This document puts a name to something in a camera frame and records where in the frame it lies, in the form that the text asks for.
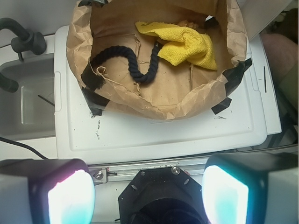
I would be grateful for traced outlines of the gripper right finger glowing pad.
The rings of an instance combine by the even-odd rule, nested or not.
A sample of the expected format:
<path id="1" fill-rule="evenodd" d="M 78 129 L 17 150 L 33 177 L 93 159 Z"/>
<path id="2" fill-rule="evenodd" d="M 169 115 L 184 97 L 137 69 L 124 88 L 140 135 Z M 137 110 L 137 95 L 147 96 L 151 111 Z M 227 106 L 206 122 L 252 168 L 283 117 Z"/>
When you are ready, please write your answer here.
<path id="1" fill-rule="evenodd" d="M 212 224 L 297 224 L 299 157 L 213 154 L 202 177 L 202 200 Z"/>

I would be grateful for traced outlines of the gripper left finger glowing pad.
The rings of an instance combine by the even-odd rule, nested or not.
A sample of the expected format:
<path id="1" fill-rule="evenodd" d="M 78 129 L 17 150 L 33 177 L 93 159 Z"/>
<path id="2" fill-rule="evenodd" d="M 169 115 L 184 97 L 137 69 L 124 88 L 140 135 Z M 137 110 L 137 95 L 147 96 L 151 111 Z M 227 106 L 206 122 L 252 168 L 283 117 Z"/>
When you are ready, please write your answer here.
<path id="1" fill-rule="evenodd" d="M 81 159 L 0 162 L 2 224 L 89 224 L 95 186 Z"/>

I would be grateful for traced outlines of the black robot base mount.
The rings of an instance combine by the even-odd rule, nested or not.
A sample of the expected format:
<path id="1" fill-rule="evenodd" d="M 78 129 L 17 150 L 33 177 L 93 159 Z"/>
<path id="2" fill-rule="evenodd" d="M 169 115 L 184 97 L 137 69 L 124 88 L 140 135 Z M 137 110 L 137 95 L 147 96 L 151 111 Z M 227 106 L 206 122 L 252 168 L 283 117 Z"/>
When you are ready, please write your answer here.
<path id="1" fill-rule="evenodd" d="M 122 224 L 207 224 L 201 185 L 190 176 L 149 172 L 118 197 Z"/>

